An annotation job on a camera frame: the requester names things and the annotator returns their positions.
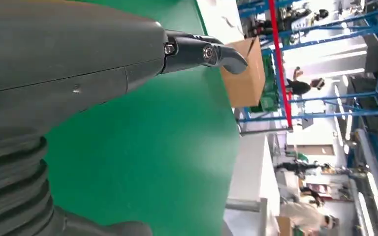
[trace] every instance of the green table surface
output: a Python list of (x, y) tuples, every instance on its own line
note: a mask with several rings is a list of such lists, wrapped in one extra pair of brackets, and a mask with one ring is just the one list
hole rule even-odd
[[(204, 34), (195, 0), (95, 0)], [(199, 67), (54, 128), (46, 160), (56, 204), (100, 224), (147, 222), (156, 236), (218, 236), (238, 147), (221, 75)]]

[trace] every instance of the ceiling light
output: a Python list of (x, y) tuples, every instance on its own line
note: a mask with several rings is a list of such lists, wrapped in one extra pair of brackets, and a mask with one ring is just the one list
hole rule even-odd
[(343, 82), (346, 87), (348, 87), (348, 77), (347, 75), (343, 75)]
[(334, 117), (335, 128), (337, 129), (337, 138), (341, 146), (344, 146), (343, 138), (341, 136), (340, 125), (338, 124), (338, 117)]
[[(335, 93), (335, 95), (336, 95), (337, 97), (340, 96), (340, 92), (338, 91), (338, 87), (337, 87), (336, 85), (334, 86), (334, 93)], [(341, 98), (337, 98), (337, 103), (338, 103), (338, 106), (339, 106), (339, 108), (340, 108), (340, 113), (341, 113), (341, 114), (344, 114), (344, 107), (343, 107), (343, 102), (341, 101)], [(346, 116), (342, 115), (341, 118), (342, 118), (343, 120), (345, 120), (345, 119), (346, 119)]]
[(375, 182), (375, 178), (373, 177), (373, 174), (368, 172), (367, 179), (369, 180), (369, 185), (372, 190), (373, 196), (378, 196), (378, 187), (376, 186), (376, 182)]
[(334, 72), (328, 72), (328, 73), (322, 73), (322, 74), (310, 74), (310, 75), (301, 76), (301, 80), (312, 80), (315, 78), (335, 77), (335, 76), (342, 76), (346, 74), (347, 75), (357, 74), (357, 73), (362, 73), (362, 72), (364, 72), (364, 68), (353, 69), (353, 70), (341, 70), (341, 71), (334, 71)]
[(344, 153), (348, 154), (350, 152), (350, 147), (346, 144), (344, 145)]
[(347, 127), (346, 127), (346, 140), (350, 140), (350, 134), (351, 134), (351, 126), (353, 125), (353, 116), (352, 115), (348, 115), (347, 117)]
[(363, 218), (366, 224), (367, 232), (369, 233), (369, 236), (375, 236), (375, 232), (373, 231), (373, 225), (369, 216), (369, 211), (367, 210), (366, 200), (364, 199), (362, 193), (359, 193), (359, 200), (361, 204), (361, 209), (363, 211)]
[[(347, 51), (353, 50), (349, 47), (347, 47), (345, 49)], [(338, 51), (338, 49), (336, 49), (336, 48), (329, 47), (330, 51), (327, 52), (327, 53), (335, 53), (334, 51), (337, 51), (336, 53), (339, 53), (339, 54), (330, 54), (330, 55), (326, 55), (326, 56), (319, 56), (321, 54), (320, 53), (320, 54), (317, 54), (318, 56), (314, 56), (314, 57), (310, 56), (311, 58), (309, 58), (309, 57), (298, 57), (297, 54), (292, 54), (292, 55), (286, 54), (286, 55), (283, 56), (283, 59), (285, 61), (284, 66), (286, 68), (286, 67), (297, 67), (298, 65), (301, 65), (301, 66), (314, 65), (314, 64), (318, 64), (318, 63), (329, 62), (329, 61), (333, 61), (333, 60), (347, 59), (347, 58), (352, 58), (352, 57), (358, 57), (358, 56), (362, 56), (362, 55), (367, 54), (367, 49), (363, 49), (363, 47), (361, 47), (360, 45), (358, 45), (357, 48), (354, 47), (354, 50), (362, 49), (363, 51), (357, 51), (357, 52), (351, 52), (351, 53), (342, 53), (342, 52), (345, 52), (345, 49)], [(312, 51), (303, 52), (302, 55), (309, 54), (311, 52)]]

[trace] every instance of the screw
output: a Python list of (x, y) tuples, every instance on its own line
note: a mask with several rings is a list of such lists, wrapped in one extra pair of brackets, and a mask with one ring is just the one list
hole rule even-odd
[(166, 53), (167, 55), (172, 54), (174, 51), (175, 47), (173, 46), (173, 44), (166, 44), (166, 46), (164, 46), (164, 53)]
[(79, 85), (74, 86), (73, 93), (80, 93), (80, 86)]
[(205, 59), (211, 58), (212, 57), (212, 53), (213, 53), (212, 48), (205, 47), (203, 49), (203, 58), (205, 58)]

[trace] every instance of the white shirt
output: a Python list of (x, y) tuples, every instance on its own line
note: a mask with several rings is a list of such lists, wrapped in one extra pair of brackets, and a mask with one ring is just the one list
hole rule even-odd
[(319, 231), (325, 217), (309, 203), (287, 203), (281, 205), (280, 216), (289, 217), (304, 231)]
[(309, 170), (305, 171), (305, 175), (306, 176), (318, 176), (321, 173), (322, 173), (322, 168), (321, 167), (318, 167), (318, 168), (315, 168), (315, 169), (309, 169)]

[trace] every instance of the metal frame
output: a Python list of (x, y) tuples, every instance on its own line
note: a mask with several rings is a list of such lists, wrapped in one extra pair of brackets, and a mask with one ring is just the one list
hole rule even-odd
[[(292, 3), (301, 0), (278, 0), (276, 1), (276, 8), (291, 5)], [(270, 6), (266, 0), (256, 0), (238, 6), (240, 18), (249, 17), (251, 15), (262, 14), (270, 10)]]
[(361, 207), (360, 199), (358, 197), (356, 181), (354, 181), (353, 179), (350, 179), (350, 185), (351, 185), (351, 188), (350, 188), (351, 193), (354, 198), (354, 206), (356, 207), (356, 211), (357, 211), (357, 219), (359, 221), (360, 226), (362, 227), (361, 234), (362, 236), (368, 236), (369, 232), (366, 227), (366, 221), (364, 219), (363, 209)]
[(326, 104), (333, 104), (333, 105), (339, 105), (338, 103), (332, 103), (329, 102), (328, 100), (336, 100), (336, 99), (343, 99), (343, 98), (358, 98), (358, 97), (374, 97), (378, 103), (378, 85), (375, 89), (375, 91), (372, 92), (364, 92), (364, 93), (355, 93), (355, 94), (346, 94), (346, 95), (341, 95), (341, 96), (330, 96), (330, 97), (316, 97), (316, 98), (307, 98), (307, 99), (297, 99), (297, 100), (288, 100), (287, 99), (287, 93), (286, 93), (286, 87), (284, 84), (284, 72), (283, 72), (283, 64), (282, 64), (282, 52), (286, 50), (291, 50), (291, 49), (297, 49), (297, 48), (302, 48), (302, 47), (307, 47), (311, 45), (316, 45), (320, 43), (327, 43), (327, 42), (333, 42), (333, 41), (338, 41), (342, 39), (347, 39), (347, 38), (352, 38), (352, 37), (358, 37), (358, 36), (364, 36), (368, 34), (378, 34), (378, 25), (374, 27), (347, 27), (351, 30), (350, 34), (342, 34), (342, 35), (336, 35), (331, 38), (327, 39), (322, 39), (322, 40), (315, 40), (315, 41), (310, 41), (306, 43), (299, 43), (296, 45), (291, 45), (291, 46), (284, 46), (280, 47), (279, 46), (279, 38), (283, 37), (290, 37), (293, 34), (296, 33), (301, 33), (301, 32), (310, 32), (312, 30), (338, 30), (338, 29), (344, 29), (341, 24), (342, 23), (349, 23), (349, 22), (354, 22), (354, 21), (360, 21), (360, 20), (365, 20), (365, 19), (371, 19), (373, 21), (376, 16), (378, 16), (378, 11), (376, 12), (371, 12), (366, 15), (360, 15), (360, 16), (355, 16), (351, 18), (347, 18), (344, 20), (339, 20), (339, 21), (334, 21), (329, 24), (325, 25), (320, 25), (320, 26), (313, 26), (313, 27), (308, 27), (300, 30), (292, 30), (292, 31), (283, 31), (283, 32), (278, 32), (277, 30), (277, 22), (276, 22), (276, 10), (275, 6), (277, 3), (274, 3), (274, 0), (269, 0), (269, 5), (273, 6), (270, 7), (270, 15), (271, 15), (271, 20), (272, 20), (272, 28), (273, 28), (273, 35), (272, 39), (274, 40), (274, 46), (275, 49), (271, 50), (269, 48), (263, 49), (262, 54), (263, 55), (272, 55), (275, 63), (274, 63), (274, 69), (275, 69), (275, 75), (276, 75), (276, 80), (277, 80), (277, 86), (279, 90), (279, 96), (280, 96), (280, 109), (282, 110), (282, 115), (279, 117), (258, 117), (258, 118), (244, 118), (238, 120), (239, 122), (251, 122), (251, 121), (276, 121), (276, 120), (287, 120), (288, 126), (292, 126), (292, 120), (293, 119), (310, 119), (310, 118), (329, 118), (329, 117), (341, 117), (341, 116), (347, 116), (347, 115), (352, 115), (352, 116), (375, 116), (378, 115), (378, 110), (364, 110), (358, 107), (354, 106), (349, 106), (349, 105), (342, 105), (344, 108), (348, 108), (351, 110), (351, 112), (346, 112), (346, 113), (316, 113), (316, 114), (303, 114), (303, 115), (298, 115), (298, 116), (292, 116), (291, 115), (291, 110), (290, 110), (290, 104), (291, 103), (302, 103), (306, 101), (313, 101), (313, 100), (321, 100), (324, 101)]

